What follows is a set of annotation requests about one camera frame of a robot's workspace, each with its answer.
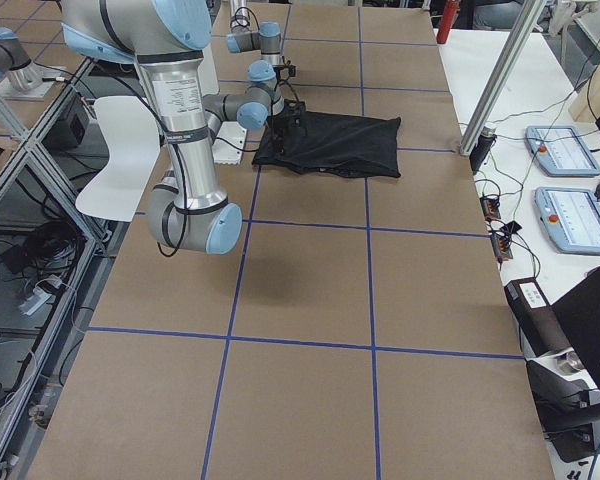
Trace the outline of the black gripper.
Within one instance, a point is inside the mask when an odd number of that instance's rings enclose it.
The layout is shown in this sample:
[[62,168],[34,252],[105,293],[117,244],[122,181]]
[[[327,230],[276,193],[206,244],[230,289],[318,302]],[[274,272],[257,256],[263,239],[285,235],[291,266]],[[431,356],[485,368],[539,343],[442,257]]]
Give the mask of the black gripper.
[[290,80],[296,76],[296,66],[290,60],[283,59],[274,66],[274,71],[278,80]]
[[306,133],[306,104],[301,100],[284,100],[282,111],[272,118],[272,141],[283,145],[286,135],[302,131]]

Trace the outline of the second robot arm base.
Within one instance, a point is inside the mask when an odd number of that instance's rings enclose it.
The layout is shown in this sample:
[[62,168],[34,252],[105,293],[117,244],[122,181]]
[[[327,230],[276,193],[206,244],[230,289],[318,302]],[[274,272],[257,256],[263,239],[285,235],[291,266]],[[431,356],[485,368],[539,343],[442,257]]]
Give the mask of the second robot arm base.
[[55,75],[36,64],[19,37],[0,26],[0,95],[7,100],[42,101],[55,83]]

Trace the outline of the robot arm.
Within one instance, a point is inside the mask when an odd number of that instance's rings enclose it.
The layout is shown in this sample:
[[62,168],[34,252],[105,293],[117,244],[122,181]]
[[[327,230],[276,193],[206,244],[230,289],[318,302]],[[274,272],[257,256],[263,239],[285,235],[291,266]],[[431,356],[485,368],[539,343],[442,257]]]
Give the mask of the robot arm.
[[160,248],[226,254],[236,245],[242,212],[219,184],[212,146],[223,123],[246,130],[275,129],[289,109],[279,90],[282,54],[278,23],[249,27],[243,1],[231,4],[227,47],[257,51],[242,94],[202,91],[199,68],[212,37],[204,1],[65,1],[66,44],[96,60],[134,66],[168,146],[172,167],[152,190],[149,227]]
[[246,1],[230,1],[229,8],[230,32],[225,36],[228,51],[232,54],[258,51],[261,59],[272,65],[278,80],[294,78],[296,66],[283,55],[279,23],[260,23]]

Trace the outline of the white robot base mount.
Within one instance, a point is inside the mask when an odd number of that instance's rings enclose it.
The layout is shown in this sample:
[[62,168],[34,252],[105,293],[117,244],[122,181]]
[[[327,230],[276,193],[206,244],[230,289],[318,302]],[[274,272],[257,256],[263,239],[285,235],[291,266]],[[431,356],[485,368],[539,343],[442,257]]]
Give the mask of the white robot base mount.
[[239,165],[246,149],[247,130],[236,121],[220,127],[212,152],[216,165]]

